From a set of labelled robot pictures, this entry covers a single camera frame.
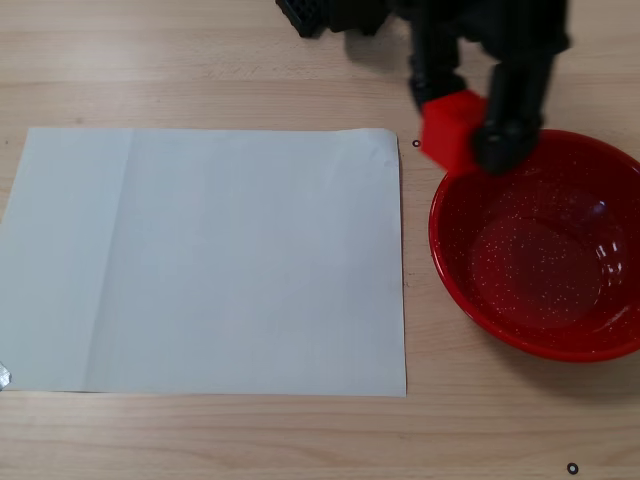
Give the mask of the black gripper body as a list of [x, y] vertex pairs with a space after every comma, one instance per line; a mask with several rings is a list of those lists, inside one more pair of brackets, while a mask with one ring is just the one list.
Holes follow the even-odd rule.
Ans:
[[499, 61], [555, 56], [570, 45], [566, 1], [413, 1], [408, 13], [423, 32], [478, 43]]

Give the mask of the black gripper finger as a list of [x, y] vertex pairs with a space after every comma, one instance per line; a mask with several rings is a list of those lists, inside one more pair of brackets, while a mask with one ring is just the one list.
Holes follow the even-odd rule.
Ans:
[[467, 84], [460, 65], [458, 38], [437, 29], [413, 29], [409, 88], [419, 110], [430, 101], [458, 93]]
[[494, 67], [485, 117], [471, 141], [474, 160], [483, 171], [504, 174], [537, 145], [553, 62], [552, 56], [543, 55]]

